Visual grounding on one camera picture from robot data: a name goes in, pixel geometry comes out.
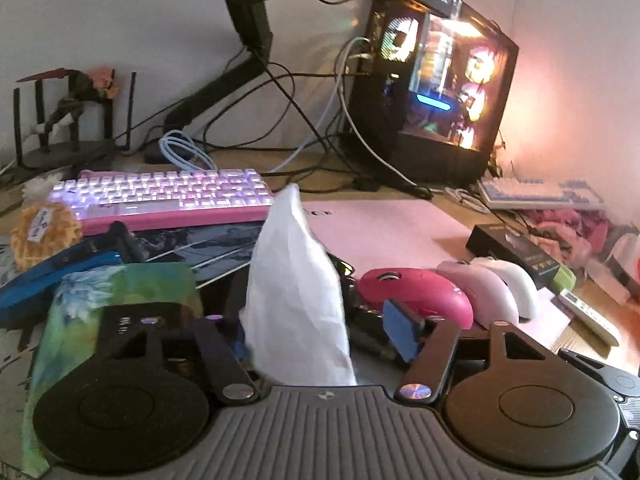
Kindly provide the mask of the green floral tissue box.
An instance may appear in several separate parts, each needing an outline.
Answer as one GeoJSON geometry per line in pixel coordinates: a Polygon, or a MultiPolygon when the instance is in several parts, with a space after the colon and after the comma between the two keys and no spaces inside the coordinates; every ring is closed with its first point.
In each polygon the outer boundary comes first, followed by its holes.
{"type": "Polygon", "coordinates": [[[96,351],[102,322],[119,306],[181,304],[203,315],[191,269],[182,263],[130,263],[71,273],[56,289],[32,367],[22,428],[22,469],[38,478],[49,468],[39,451],[32,414],[49,388],[96,351]]]}

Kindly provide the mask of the white remote stick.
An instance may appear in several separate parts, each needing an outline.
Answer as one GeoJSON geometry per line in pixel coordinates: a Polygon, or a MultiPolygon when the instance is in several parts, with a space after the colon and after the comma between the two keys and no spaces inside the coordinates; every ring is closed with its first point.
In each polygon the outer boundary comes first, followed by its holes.
{"type": "Polygon", "coordinates": [[[579,318],[585,326],[595,333],[602,341],[611,347],[620,345],[620,331],[602,314],[575,296],[568,289],[562,289],[558,293],[560,303],[579,318]]]}

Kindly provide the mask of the black figurine with stand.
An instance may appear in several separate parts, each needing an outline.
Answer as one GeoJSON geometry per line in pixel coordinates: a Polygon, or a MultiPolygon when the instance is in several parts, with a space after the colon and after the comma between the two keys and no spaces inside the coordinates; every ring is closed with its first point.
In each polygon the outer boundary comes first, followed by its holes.
{"type": "Polygon", "coordinates": [[[14,164],[18,170],[31,174],[61,167],[80,167],[114,158],[118,147],[114,136],[114,99],[118,95],[116,70],[100,67],[83,72],[70,68],[56,68],[17,81],[34,85],[36,124],[30,134],[38,139],[38,148],[26,153],[22,135],[21,89],[13,90],[14,164]],[[61,79],[67,84],[66,95],[54,111],[44,111],[43,83],[61,79]],[[80,138],[79,122],[88,104],[102,108],[102,138],[84,141],[80,138]]]}

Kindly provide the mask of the glowing glass PC case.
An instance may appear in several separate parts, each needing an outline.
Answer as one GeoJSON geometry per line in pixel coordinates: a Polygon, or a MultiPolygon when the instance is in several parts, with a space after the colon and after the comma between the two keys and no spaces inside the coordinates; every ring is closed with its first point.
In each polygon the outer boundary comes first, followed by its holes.
{"type": "Polygon", "coordinates": [[[373,0],[366,36],[343,148],[390,183],[475,183],[498,136],[516,43],[461,0],[448,18],[373,0]]]}

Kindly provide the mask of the pink desk mat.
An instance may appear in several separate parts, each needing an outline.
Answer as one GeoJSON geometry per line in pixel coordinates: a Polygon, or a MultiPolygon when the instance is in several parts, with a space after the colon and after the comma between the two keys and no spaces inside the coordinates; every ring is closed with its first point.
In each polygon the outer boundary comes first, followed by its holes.
{"type": "Polygon", "coordinates": [[[470,258],[470,229],[425,200],[314,200],[303,207],[317,240],[358,276],[470,258]]]}

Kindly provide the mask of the white blue keyboard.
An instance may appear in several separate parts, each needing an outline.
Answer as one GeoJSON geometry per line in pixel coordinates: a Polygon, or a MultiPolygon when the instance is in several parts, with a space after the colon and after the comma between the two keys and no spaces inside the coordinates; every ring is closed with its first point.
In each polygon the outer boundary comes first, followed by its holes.
{"type": "Polygon", "coordinates": [[[489,209],[544,210],[605,208],[603,198],[584,180],[563,182],[540,179],[483,178],[477,182],[489,209]]]}

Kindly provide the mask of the white paper tissue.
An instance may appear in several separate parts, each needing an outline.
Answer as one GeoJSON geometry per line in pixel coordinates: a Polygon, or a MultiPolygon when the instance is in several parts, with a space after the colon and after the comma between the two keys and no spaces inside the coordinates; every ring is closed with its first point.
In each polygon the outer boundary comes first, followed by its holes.
{"type": "Polygon", "coordinates": [[[295,184],[277,194],[256,240],[240,320],[254,367],[274,382],[356,385],[340,278],[295,184]]]}

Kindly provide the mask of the pink computer mouse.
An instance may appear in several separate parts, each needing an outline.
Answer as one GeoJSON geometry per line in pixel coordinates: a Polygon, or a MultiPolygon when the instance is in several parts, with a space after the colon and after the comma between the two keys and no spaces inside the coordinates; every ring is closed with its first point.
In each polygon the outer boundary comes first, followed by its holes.
{"type": "Polygon", "coordinates": [[[482,266],[443,261],[436,266],[438,274],[456,284],[472,304],[474,320],[489,328],[495,322],[518,324],[518,305],[506,283],[482,266]]]}

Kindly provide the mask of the magenta computer mouse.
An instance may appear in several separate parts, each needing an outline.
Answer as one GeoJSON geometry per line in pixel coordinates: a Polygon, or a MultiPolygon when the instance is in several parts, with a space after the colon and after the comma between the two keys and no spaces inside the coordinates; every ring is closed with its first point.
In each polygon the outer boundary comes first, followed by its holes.
{"type": "Polygon", "coordinates": [[[462,289],[435,271],[416,268],[372,269],[360,276],[356,289],[363,303],[382,312],[386,300],[396,299],[421,318],[439,315],[464,330],[474,323],[471,301],[462,289]]]}

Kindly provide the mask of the black small box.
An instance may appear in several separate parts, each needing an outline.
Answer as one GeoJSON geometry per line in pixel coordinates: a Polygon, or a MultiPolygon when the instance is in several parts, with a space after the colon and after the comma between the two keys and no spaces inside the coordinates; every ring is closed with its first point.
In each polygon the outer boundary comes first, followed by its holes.
{"type": "Polygon", "coordinates": [[[465,243],[465,248],[477,257],[494,257],[523,268],[541,289],[548,286],[560,264],[520,231],[504,223],[477,224],[465,243]]]}

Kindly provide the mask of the blue electric shaver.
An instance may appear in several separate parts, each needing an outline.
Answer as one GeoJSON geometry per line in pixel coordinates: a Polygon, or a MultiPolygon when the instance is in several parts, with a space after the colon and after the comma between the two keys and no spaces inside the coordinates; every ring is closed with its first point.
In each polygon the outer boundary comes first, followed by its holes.
{"type": "Polygon", "coordinates": [[[4,285],[1,289],[1,327],[17,330],[44,315],[50,308],[55,289],[68,274],[143,261],[140,244],[122,222],[115,221],[106,233],[85,238],[4,285]]]}

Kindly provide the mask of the white computer mouse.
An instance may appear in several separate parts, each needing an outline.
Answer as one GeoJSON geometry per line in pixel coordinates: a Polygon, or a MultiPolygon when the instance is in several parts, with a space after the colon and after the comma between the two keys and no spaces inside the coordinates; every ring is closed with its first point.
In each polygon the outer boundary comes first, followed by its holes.
{"type": "Polygon", "coordinates": [[[537,310],[536,285],[528,273],[516,263],[487,257],[476,257],[471,260],[474,266],[482,266],[494,272],[510,290],[518,306],[518,314],[524,321],[531,321],[537,310]]]}

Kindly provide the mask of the pink mechanical keyboard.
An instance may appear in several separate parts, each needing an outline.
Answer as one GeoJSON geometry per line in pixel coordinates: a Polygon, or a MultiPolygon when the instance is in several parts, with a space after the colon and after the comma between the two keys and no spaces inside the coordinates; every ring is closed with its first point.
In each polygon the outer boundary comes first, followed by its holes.
{"type": "Polygon", "coordinates": [[[75,214],[86,235],[116,222],[131,232],[262,221],[273,196],[253,169],[90,172],[49,194],[75,214]]]}

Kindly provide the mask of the packaged waffle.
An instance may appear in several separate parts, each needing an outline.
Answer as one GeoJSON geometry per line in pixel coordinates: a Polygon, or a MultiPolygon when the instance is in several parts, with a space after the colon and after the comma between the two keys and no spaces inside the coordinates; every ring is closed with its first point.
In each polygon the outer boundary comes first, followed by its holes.
{"type": "Polygon", "coordinates": [[[25,272],[82,239],[81,223],[66,205],[43,202],[22,209],[11,233],[17,270],[25,272]]]}

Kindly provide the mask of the dark printed mouse pad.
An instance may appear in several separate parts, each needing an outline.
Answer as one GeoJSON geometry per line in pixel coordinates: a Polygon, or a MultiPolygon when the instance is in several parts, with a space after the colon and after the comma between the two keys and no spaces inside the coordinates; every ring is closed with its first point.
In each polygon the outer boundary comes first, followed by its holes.
{"type": "Polygon", "coordinates": [[[178,262],[208,284],[250,263],[262,222],[194,226],[134,234],[146,262],[178,262]]]}

